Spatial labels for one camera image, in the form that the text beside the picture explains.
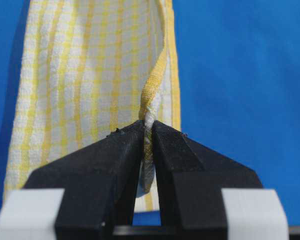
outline yellow stripe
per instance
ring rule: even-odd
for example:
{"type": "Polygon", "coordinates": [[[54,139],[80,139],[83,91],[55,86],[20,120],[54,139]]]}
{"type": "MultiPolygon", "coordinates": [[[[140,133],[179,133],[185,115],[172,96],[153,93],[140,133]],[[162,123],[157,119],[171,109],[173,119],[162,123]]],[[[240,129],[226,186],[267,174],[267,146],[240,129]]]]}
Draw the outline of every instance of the yellow stripe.
{"type": "Polygon", "coordinates": [[[51,72],[51,60],[52,52],[54,49],[54,42],[56,36],[56,29],[59,22],[59,18],[64,6],[64,1],[59,0],[56,10],[54,12],[54,17],[52,20],[52,27],[49,33],[49,43],[48,43],[48,53],[46,58],[46,110],[45,110],[45,127],[44,127],[44,137],[42,143],[42,154],[41,154],[41,163],[40,166],[43,166],[48,163],[48,157],[51,148],[51,93],[50,93],[50,72],[51,72]]]}
{"type": "Polygon", "coordinates": [[[94,69],[95,71],[95,78],[93,80],[93,87],[92,87],[92,93],[94,93],[95,99],[92,99],[91,101],[91,137],[92,140],[95,142],[98,140],[98,97],[99,97],[99,84],[102,82],[102,71],[98,70],[98,66],[103,66],[105,62],[105,53],[106,53],[106,29],[108,26],[108,15],[109,15],[109,4],[110,2],[108,0],[105,0],[103,2],[103,12],[102,12],[102,20],[100,24],[100,33],[104,34],[99,34],[99,45],[100,45],[100,53],[99,56],[102,56],[102,58],[97,61],[97,66],[94,69]]]}
{"type": "Polygon", "coordinates": [[[167,65],[167,34],[166,34],[165,16],[163,13],[164,7],[162,6],[160,0],[157,0],[157,4],[159,4],[160,6],[158,10],[159,10],[159,17],[161,19],[161,27],[163,31],[163,49],[142,89],[140,111],[139,111],[139,118],[141,120],[145,119],[147,107],[151,104],[153,98],[155,97],[159,89],[167,65]]]}
{"type": "Polygon", "coordinates": [[[117,21],[116,21],[116,34],[115,41],[118,43],[115,46],[115,64],[114,64],[114,77],[112,80],[111,91],[111,107],[112,111],[110,117],[110,123],[112,124],[112,130],[118,127],[118,95],[120,94],[120,78],[122,71],[122,23],[124,13],[124,1],[118,0],[117,9],[117,21]]]}
{"type": "Polygon", "coordinates": [[[172,0],[166,0],[167,24],[168,24],[168,45],[170,55],[170,76],[172,95],[172,127],[181,130],[180,116],[180,87],[178,77],[178,56],[175,42],[175,16],[172,9],[172,0]]]}
{"type": "Polygon", "coordinates": [[[147,193],[146,195],[144,195],[144,200],[145,200],[145,210],[147,212],[153,211],[154,205],[153,205],[153,201],[152,201],[151,191],[149,193],[147,193]]]}
{"type": "MultiPolygon", "coordinates": [[[[89,0],[87,13],[87,20],[84,28],[83,45],[89,44],[91,35],[91,22],[95,9],[95,0],[89,0]]],[[[82,148],[82,128],[81,128],[81,84],[84,76],[84,70],[86,67],[88,48],[81,49],[80,63],[78,66],[78,74],[74,81],[74,122],[75,122],[75,136],[78,148],[82,148]]]]}
{"type": "MultiPolygon", "coordinates": [[[[34,59],[33,61],[35,63],[38,62],[39,59],[39,45],[41,42],[41,28],[43,25],[43,18],[45,11],[47,9],[48,1],[43,0],[41,7],[40,7],[40,12],[39,12],[39,22],[38,26],[36,29],[37,32],[37,37],[35,39],[35,46],[37,48],[37,51],[35,52],[34,59]]],[[[33,67],[33,78],[32,78],[32,89],[31,89],[31,94],[33,94],[35,97],[30,101],[30,106],[27,111],[27,121],[26,121],[26,127],[24,129],[24,137],[21,145],[21,163],[19,165],[19,178],[18,178],[18,183],[17,183],[17,188],[22,187],[24,182],[26,181],[28,177],[28,172],[30,169],[30,162],[29,162],[29,143],[30,143],[30,138],[33,133],[33,126],[35,122],[35,116],[36,116],[36,105],[37,105],[37,88],[38,88],[38,78],[39,78],[39,67],[37,64],[34,64],[33,67]]]]}
{"type": "Polygon", "coordinates": [[[67,70],[67,63],[70,49],[72,46],[72,39],[74,36],[75,24],[78,15],[79,0],[75,0],[71,19],[68,23],[68,29],[65,34],[65,41],[63,43],[63,51],[61,54],[61,62],[58,68],[58,110],[60,114],[59,126],[61,128],[61,156],[68,153],[68,138],[67,138],[67,119],[66,119],[66,103],[65,103],[65,75],[67,70]]]}
{"type": "MultiPolygon", "coordinates": [[[[133,1],[133,8],[132,8],[132,24],[136,24],[139,21],[139,15],[140,13],[138,12],[138,8],[136,5],[136,0],[133,1]]],[[[134,66],[131,69],[131,91],[134,94],[131,94],[131,104],[132,106],[139,105],[140,104],[140,93],[138,91],[138,80],[140,79],[140,76],[138,75],[138,64],[139,64],[139,37],[138,37],[138,31],[137,29],[133,30],[131,32],[131,45],[132,45],[132,62],[135,63],[134,66]]],[[[131,122],[135,121],[138,119],[138,112],[139,112],[139,107],[138,108],[131,108],[131,122]]]]}

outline towel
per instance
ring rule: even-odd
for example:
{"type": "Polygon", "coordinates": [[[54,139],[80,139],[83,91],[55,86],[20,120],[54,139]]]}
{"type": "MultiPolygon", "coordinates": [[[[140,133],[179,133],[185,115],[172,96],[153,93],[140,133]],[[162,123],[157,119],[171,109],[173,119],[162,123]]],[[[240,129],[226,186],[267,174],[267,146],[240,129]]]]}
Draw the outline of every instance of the towel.
{"type": "Polygon", "coordinates": [[[155,119],[180,129],[172,0],[32,0],[4,182],[145,120],[136,212],[159,209],[155,119]]]}

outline white towel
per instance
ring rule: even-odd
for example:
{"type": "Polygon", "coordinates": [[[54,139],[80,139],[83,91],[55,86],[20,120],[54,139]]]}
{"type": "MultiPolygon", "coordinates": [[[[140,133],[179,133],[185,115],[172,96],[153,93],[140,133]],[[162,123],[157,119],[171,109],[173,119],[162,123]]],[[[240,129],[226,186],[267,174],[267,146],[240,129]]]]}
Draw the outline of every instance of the white towel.
{"type": "MultiPolygon", "coordinates": [[[[34,169],[138,118],[147,131],[154,119],[180,129],[171,0],[32,0],[5,193],[34,169]]],[[[154,172],[149,149],[145,192],[154,172]]],[[[158,209],[154,181],[135,210],[158,209]]]]}

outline cloth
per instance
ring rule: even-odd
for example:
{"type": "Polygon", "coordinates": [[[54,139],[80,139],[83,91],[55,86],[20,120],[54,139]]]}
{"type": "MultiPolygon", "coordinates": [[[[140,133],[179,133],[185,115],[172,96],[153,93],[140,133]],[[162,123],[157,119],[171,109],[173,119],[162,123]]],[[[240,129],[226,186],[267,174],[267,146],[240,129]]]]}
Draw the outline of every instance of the cloth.
{"type": "Polygon", "coordinates": [[[135,210],[158,210],[149,133],[157,118],[180,129],[177,66],[171,0],[32,0],[5,194],[34,169],[141,118],[135,210]]]}

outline yellow checkered towel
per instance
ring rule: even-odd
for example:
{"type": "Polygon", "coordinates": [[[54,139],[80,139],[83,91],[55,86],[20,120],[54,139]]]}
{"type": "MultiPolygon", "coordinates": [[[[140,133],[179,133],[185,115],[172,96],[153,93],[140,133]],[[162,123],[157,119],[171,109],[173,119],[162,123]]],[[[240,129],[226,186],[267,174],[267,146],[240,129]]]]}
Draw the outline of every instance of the yellow checkered towel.
{"type": "Polygon", "coordinates": [[[5,194],[138,118],[146,130],[135,211],[144,212],[159,209],[152,124],[180,128],[172,0],[32,0],[5,194]]]}

